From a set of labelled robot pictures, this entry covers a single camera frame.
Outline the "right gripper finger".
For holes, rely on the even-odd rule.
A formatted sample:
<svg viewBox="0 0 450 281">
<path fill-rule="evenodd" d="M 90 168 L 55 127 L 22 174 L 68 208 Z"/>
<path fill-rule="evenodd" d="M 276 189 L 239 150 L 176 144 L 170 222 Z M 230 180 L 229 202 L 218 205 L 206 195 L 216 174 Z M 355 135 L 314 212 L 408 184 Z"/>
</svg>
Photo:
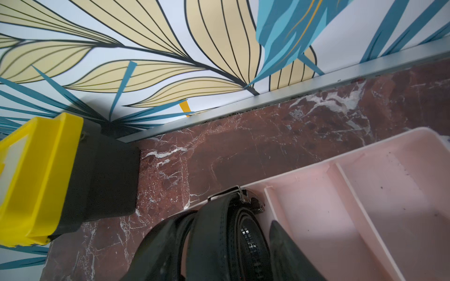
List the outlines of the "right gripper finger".
<svg viewBox="0 0 450 281">
<path fill-rule="evenodd" d="M 275 281 L 325 281 L 278 221 L 269 232 L 271 267 Z"/>
</svg>

